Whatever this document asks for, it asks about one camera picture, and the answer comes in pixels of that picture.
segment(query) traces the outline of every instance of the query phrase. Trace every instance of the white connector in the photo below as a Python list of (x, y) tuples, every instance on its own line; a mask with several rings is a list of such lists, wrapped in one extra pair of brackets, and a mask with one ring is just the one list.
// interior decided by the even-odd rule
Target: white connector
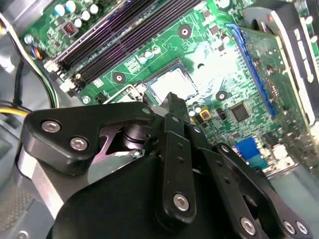
[(73, 90), (75, 88), (75, 84), (71, 81), (71, 79), (67, 79), (60, 85), (60, 89), (64, 92), (67, 93), (70, 90)]

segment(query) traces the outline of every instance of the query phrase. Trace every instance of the yellow wire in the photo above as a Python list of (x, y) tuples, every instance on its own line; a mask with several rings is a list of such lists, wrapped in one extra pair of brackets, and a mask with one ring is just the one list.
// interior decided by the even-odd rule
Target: yellow wire
[(28, 114), (28, 112), (21, 111), (18, 109), (11, 109), (11, 108), (0, 108), (0, 113), (13, 114), (16, 116), (23, 116), (23, 117), (26, 117)]

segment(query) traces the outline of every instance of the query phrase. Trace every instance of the black wire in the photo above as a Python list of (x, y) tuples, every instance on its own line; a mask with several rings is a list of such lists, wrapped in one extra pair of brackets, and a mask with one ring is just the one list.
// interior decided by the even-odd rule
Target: black wire
[[(5, 27), (5, 24), (1, 21), (0, 19), (0, 23), (3, 27)], [(20, 58), (30, 67), (31, 71), (39, 78), (42, 86), (44, 87), (45, 89), (45, 92), (48, 96), (48, 100), (49, 100), (49, 105), (50, 105), (50, 108), (55, 108), (55, 105), (54, 105), (54, 100), (53, 100), (53, 96), (51, 95), (51, 92), (49, 90), (49, 88), (47, 87), (47, 85), (44, 83), (44, 81), (42, 80), (41, 76), (33, 69), (33, 67), (29, 64), (28, 61), (25, 60), (25, 58), (23, 57), (22, 53), (20, 52), (16, 42), (14, 41), (14, 38), (11, 36), (11, 33), (9, 31), (7, 31), (7, 34), (16, 50), (16, 52), (18, 53), (18, 55), (20, 56)]]
[(14, 106), (21, 106), (22, 100), (21, 100), (21, 92), (22, 92), (22, 71), (24, 67), (24, 62), (20, 59), (18, 67), (16, 69), (15, 74), (15, 81), (14, 81), (14, 94), (13, 94), (13, 105)]

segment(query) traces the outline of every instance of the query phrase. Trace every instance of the cable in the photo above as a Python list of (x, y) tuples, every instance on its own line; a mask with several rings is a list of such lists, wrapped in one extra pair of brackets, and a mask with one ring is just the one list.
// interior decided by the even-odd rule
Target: cable
[(33, 62), (33, 60), (26, 53), (13, 27), (1, 13), (0, 13), (0, 24), (2, 24), (2, 27), (6, 29), (7, 34), (10, 37), (13, 43), (13, 46), (15, 50), (17, 51), (17, 53), (19, 54), (19, 56), (21, 57), (21, 59), (30, 66), (33, 73), (39, 78), (40, 82), (44, 86), (45, 91), (48, 95), (50, 107), (58, 108), (59, 101), (58, 101), (58, 97), (57, 97), (57, 93), (55, 89), (53, 88), (50, 81), (46, 78), (46, 76), (42, 73), (42, 71), (38, 68), (38, 66)]
[(25, 111), (21, 111), (18, 109), (14, 109), (14, 108), (0, 108), (0, 113), (4, 113), (4, 114), (13, 114), (16, 116), (23, 116), (26, 117), (28, 112)]
[(18, 109), (18, 110), (25, 111), (25, 112), (31, 112), (32, 111), (32, 110), (30, 110), (30, 109), (28, 109), (26, 107), (23, 107), (23, 106), (13, 106), (12, 102), (3, 101), (3, 100), (0, 100), (0, 107), (13, 108), (13, 109)]
[(15, 106), (21, 106), (22, 100), (21, 100), (21, 92), (22, 92), (22, 84), (21, 84), (21, 77), (22, 77), (22, 71), (24, 67), (24, 62), (20, 60), (18, 67), (16, 69), (15, 74), (15, 81), (14, 81), (14, 94), (13, 94), (13, 105)]

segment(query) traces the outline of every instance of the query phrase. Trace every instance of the blue expansion slot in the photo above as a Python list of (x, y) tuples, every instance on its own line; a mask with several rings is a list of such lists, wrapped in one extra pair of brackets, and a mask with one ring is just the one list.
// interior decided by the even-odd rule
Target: blue expansion slot
[(227, 23), (226, 24), (227, 27), (230, 27), (233, 35), (236, 39), (236, 42), (238, 43), (238, 46), (240, 48), (240, 51), (243, 54), (243, 57), (245, 58), (246, 62), (247, 62), (247, 66), (249, 68), (250, 73), (252, 74), (253, 79), (255, 80), (257, 89), (261, 95), (261, 97), (263, 98), (265, 105), (267, 107), (268, 112), (270, 113), (271, 117), (274, 117), (277, 115), (276, 111), (275, 111), (275, 107), (273, 106), (273, 104), (270, 102), (269, 97), (266, 93), (266, 90), (264, 88), (264, 84), (261, 81), (257, 70), (253, 64), (253, 61), (248, 53), (248, 50), (246, 48), (246, 44), (245, 44), (245, 40), (241, 34), (241, 30), (239, 29), (239, 27), (233, 23)]

